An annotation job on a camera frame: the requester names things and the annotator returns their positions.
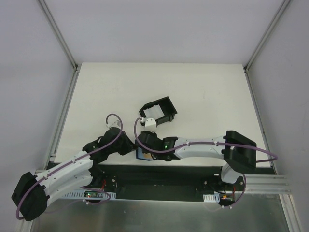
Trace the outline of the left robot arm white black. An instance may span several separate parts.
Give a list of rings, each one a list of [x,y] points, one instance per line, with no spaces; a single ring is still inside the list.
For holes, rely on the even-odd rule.
[[[11,196],[17,207],[16,218],[32,221],[62,195],[87,185],[99,187],[102,176],[97,165],[111,154],[126,155],[136,149],[124,131],[112,127],[69,160],[38,174],[23,174]]]

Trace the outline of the black plastic card rack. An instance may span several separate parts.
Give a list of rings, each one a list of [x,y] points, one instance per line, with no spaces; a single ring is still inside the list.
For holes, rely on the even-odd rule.
[[[143,118],[153,118],[157,125],[174,120],[177,110],[169,96],[146,103],[139,114]]]

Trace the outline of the blue leather card holder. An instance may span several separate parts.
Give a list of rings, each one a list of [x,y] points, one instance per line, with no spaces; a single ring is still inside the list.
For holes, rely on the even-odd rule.
[[[140,147],[136,151],[136,159],[145,160],[145,161],[153,161],[154,160],[151,153],[144,153]]]

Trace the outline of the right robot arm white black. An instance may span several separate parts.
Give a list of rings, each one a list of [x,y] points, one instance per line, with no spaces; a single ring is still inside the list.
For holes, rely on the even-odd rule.
[[[142,151],[156,160],[213,158],[225,161],[217,178],[221,190],[229,190],[240,176],[253,174],[256,169],[256,143],[233,130],[209,141],[181,137],[160,139],[155,132],[145,130],[134,135]]]

